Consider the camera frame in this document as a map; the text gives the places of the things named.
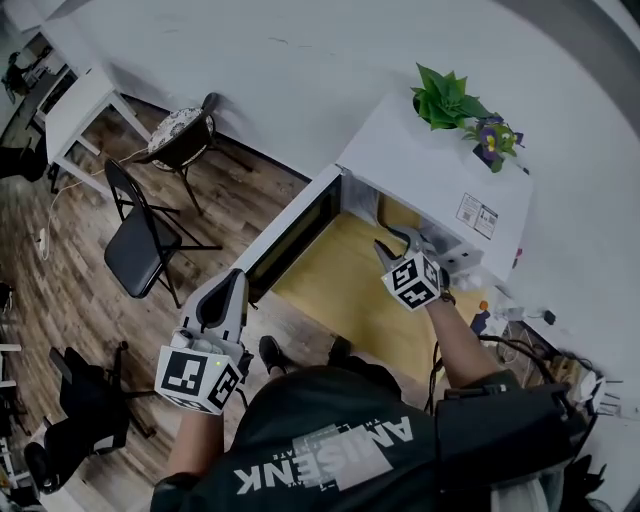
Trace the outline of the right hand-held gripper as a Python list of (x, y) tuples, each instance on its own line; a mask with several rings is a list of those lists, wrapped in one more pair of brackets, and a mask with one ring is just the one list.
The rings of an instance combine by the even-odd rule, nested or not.
[[(403, 240), (407, 249), (421, 250), (425, 242), (421, 233), (413, 227), (389, 225), (386, 229)], [(449, 276), (446, 270), (421, 251), (395, 255), (382, 241), (374, 240), (374, 250), (385, 273), (382, 282), (387, 291), (407, 310), (426, 306), (448, 292)]]

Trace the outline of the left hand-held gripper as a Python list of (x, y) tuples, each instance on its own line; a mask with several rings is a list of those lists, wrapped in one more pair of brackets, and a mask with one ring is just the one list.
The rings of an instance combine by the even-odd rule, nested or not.
[[(229, 269), (191, 294), (182, 310), (183, 328), (174, 330), (171, 342), (161, 347), (157, 394), (191, 411), (223, 412), (232, 393), (245, 382), (253, 359), (238, 343), (246, 325), (248, 290), (245, 273)], [(221, 339), (204, 336), (207, 331)]]

